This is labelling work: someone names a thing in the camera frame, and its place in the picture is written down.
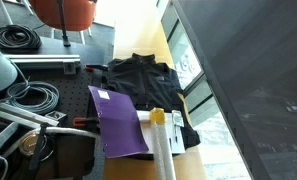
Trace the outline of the black fleece vest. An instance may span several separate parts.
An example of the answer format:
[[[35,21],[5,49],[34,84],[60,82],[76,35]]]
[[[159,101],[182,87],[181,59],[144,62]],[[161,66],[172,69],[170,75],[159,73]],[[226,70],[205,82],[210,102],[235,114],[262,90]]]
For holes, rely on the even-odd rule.
[[[181,128],[184,147],[200,143],[198,133],[187,119],[177,72],[166,63],[157,63],[154,54],[133,53],[127,59],[113,59],[107,64],[102,83],[107,90],[128,95],[137,110],[180,111],[184,122]]]

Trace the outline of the small white tag card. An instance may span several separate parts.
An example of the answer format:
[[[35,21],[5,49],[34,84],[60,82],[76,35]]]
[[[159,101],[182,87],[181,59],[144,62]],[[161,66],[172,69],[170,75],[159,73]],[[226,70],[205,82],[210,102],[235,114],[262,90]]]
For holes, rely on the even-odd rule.
[[[184,126],[182,114],[180,111],[177,111],[177,110],[172,111],[172,120],[175,125],[180,126],[180,127]]]

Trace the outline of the purple plastic folder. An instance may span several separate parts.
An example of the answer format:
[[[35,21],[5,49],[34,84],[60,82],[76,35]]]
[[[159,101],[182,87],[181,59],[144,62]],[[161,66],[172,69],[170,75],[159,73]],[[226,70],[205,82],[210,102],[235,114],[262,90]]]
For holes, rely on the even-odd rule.
[[[116,158],[149,150],[131,98],[122,93],[89,86],[100,134],[107,158]]]

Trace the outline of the white paper sheets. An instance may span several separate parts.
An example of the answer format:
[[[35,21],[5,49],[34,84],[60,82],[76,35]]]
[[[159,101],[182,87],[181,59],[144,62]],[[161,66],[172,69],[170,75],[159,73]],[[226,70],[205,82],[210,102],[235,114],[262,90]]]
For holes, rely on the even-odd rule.
[[[144,140],[148,146],[147,154],[153,153],[153,140],[152,140],[152,133],[151,133],[151,125],[150,125],[150,112],[138,110],[137,116],[140,121],[142,135]],[[172,120],[172,112],[165,113],[165,127],[167,129],[167,138],[170,142],[170,149],[173,154],[182,154],[185,152],[185,147],[183,143],[183,137],[180,126],[177,126],[173,123]]]

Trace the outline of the bubble wrap roll yellow tape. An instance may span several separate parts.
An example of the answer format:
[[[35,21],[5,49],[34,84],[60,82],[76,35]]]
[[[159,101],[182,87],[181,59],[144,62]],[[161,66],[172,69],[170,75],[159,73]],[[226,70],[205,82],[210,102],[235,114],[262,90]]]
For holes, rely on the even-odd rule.
[[[157,180],[176,180],[172,152],[167,137],[165,114],[162,108],[150,111],[153,157]]]

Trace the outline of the black perforated breadboard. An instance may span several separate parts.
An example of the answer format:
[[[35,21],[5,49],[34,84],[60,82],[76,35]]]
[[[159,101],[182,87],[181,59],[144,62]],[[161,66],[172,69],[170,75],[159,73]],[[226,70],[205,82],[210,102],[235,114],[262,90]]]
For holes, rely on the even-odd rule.
[[[92,115],[89,86],[101,86],[100,71],[89,72],[81,68],[75,74],[66,75],[60,69],[24,70],[24,75],[30,81],[47,82],[58,89],[60,96],[56,111],[67,115],[67,126],[72,126],[75,117]]]

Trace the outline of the orange chair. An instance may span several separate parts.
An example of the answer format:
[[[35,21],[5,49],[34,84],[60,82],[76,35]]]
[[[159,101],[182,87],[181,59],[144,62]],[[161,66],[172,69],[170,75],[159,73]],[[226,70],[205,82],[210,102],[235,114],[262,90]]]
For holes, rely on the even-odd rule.
[[[54,29],[61,29],[56,0],[28,0],[40,21]],[[66,32],[83,31],[93,22],[98,0],[63,0]]]

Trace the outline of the round copper metal disc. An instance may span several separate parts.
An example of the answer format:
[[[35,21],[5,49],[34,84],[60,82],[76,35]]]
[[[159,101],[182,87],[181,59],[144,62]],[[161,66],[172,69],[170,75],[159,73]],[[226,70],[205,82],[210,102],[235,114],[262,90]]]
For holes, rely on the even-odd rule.
[[[38,134],[30,134],[25,137],[19,145],[20,152],[27,157],[32,157],[34,155],[38,138]]]

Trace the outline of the aluminium profile bars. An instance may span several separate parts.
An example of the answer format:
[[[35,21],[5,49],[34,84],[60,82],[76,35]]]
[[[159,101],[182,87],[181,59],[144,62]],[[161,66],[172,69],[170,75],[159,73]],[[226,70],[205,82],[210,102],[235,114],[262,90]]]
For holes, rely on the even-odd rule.
[[[24,126],[29,129],[29,132],[19,138],[3,154],[3,157],[7,157],[17,148],[22,150],[25,147],[24,141],[28,136],[37,135],[39,133],[41,124],[47,123],[50,127],[56,127],[59,124],[58,121],[51,118],[47,118],[45,116],[38,115],[36,113],[2,102],[0,102],[0,119],[6,120],[10,123],[10,125],[0,133],[0,149],[3,144],[15,133],[19,126]]]

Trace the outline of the orange handled clamp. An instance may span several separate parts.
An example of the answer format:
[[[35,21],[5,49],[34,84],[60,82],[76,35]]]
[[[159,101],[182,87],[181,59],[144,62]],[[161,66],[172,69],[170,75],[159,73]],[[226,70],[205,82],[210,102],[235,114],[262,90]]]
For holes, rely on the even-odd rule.
[[[98,125],[99,119],[97,117],[75,117],[73,119],[74,127],[87,127],[91,125]]]

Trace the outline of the red handled clamp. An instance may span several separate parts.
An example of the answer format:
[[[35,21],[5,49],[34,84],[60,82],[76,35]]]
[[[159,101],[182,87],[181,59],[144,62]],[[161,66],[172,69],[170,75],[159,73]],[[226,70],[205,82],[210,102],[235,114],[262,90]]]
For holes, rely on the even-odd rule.
[[[84,67],[85,67],[85,70],[88,72],[93,72],[94,70],[108,71],[108,67],[104,65],[86,64]]]

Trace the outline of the aluminium extrusion rail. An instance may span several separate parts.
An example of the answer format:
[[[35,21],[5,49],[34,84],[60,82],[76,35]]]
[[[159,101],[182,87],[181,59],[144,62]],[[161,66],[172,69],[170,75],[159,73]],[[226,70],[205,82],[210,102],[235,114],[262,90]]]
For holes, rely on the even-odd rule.
[[[21,69],[62,69],[72,75],[81,66],[79,55],[7,55]]]

